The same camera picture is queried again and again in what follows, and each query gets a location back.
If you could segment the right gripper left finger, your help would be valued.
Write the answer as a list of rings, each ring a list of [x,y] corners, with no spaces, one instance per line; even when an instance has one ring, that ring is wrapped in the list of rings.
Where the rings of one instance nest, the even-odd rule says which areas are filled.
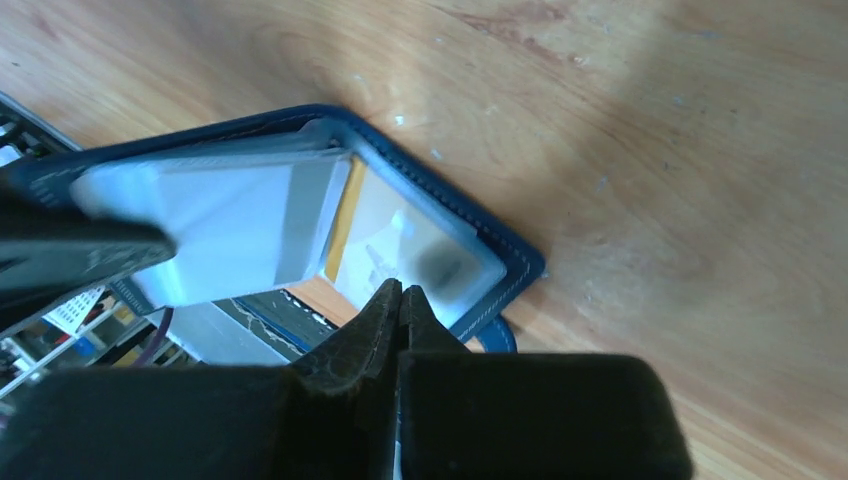
[[[65,370],[1,437],[5,479],[390,479],[399,281],[287,366]]]

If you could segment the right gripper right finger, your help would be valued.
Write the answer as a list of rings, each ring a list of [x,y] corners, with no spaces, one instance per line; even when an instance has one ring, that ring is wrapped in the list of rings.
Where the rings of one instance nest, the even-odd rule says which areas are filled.
[[[666,388],[622,354],[479,354],[419,287],[399,321],[400,469],[406,479],[689,479]]]

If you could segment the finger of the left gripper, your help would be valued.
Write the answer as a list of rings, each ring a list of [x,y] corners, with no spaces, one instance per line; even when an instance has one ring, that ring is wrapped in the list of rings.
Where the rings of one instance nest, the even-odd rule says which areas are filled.
[[[1,330],[18,332],[74,296],[173,258],[151,225],[88,219],[26,200],[1,169]]]

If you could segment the gold orange card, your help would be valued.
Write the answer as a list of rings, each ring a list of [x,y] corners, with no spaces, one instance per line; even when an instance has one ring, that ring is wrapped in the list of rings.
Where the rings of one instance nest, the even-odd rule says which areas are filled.
[[[476,246],[466,229],[354,156],[323,276],[357,307],[388,278],[419,285],[437,314],[452,320],[502,273]]]

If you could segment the dark blue card holder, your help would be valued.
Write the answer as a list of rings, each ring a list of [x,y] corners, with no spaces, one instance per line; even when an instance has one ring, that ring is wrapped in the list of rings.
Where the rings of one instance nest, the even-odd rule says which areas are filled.
[[[503,309],[544,269],[517,233],[330,105],[16,161],[4,177],[44,209],[163,233],[166,259],[115,281],[140,312],[316,278],[361,307],[395,278],[422,287],[458,338],[512,352]]]

